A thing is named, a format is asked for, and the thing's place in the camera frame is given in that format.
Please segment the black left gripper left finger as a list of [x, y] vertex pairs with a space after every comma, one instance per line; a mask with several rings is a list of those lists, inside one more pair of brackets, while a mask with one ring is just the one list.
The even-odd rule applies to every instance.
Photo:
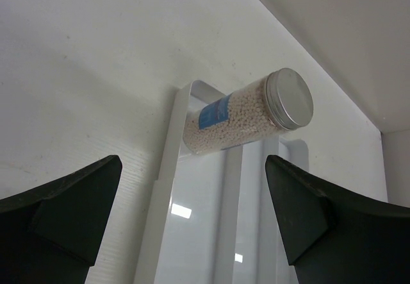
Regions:
[[109, 155], [1, 200], [1, 283], [84, 283], [117, 193], [122, 162]]

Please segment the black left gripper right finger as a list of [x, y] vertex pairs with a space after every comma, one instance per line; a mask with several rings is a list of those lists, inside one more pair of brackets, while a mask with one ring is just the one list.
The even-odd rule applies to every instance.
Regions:
[[409, 209], [316, 177], [277, 155], [267, 183], [299, 283], [408, 283]]

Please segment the clear jar silver lid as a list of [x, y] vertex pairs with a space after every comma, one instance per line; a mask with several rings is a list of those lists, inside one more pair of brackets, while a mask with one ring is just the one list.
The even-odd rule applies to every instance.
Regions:
[[188, 114], [183, 142], [193, 153], [212, 153], [303, 128], [313, 112], [307, 83], [282, 68]]

